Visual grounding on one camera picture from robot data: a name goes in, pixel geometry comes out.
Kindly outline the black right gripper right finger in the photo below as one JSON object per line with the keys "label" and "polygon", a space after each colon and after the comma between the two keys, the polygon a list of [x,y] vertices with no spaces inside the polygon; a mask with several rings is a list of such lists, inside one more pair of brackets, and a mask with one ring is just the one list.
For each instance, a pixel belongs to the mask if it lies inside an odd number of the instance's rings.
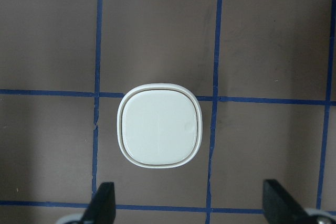
{"label": "black right gripper right finger", "polygon": [[263,181],[263,214],[268,223],[312,223],[312,217],[275,179]]}

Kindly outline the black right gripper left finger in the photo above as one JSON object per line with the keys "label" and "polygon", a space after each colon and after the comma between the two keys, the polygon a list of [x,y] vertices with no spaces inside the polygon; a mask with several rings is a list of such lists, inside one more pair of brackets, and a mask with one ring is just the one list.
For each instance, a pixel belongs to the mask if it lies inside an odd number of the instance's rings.
{"label": "black right gripper left finger", "polygon": [[114,183],[102,183],[81,217],[81,223],[114,223],[115,203]]}

